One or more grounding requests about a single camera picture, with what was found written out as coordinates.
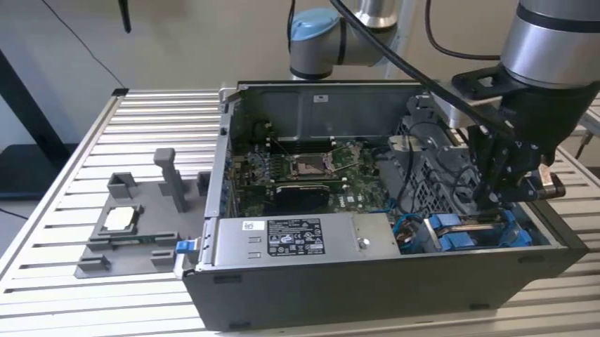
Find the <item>barcode label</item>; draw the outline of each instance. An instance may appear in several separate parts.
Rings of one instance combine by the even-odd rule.
[[[242,230],[265,230],[265,221],[243,221]]]

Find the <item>motherboard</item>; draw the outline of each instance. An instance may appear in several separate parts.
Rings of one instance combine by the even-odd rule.
[[[234,167],[242,217],[369,213],[390,208],[365,142],[330,140],[298,145],[270,141],[234,156]]]

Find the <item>sticker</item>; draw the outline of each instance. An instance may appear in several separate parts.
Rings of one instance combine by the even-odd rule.
[[[242,230],[265,230],[265,221],[243,221]]]
[[[329,95],[314,95],[313,96],[314,103],[326,103],[329,102]]]
[[[321,219],[267,221],[267,252],[270,256],[325,254]]]

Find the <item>power supply label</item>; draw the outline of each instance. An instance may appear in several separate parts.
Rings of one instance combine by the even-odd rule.
[[[321,219],[269,220],[267,238],[270,256],[325,254]]]

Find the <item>open computer chassis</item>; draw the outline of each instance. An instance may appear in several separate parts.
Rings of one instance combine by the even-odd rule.
[[[545,201],[478,212],[476,184],[417,83],[241,83],[183,277],[206,327],[499,308],[587,248]]]

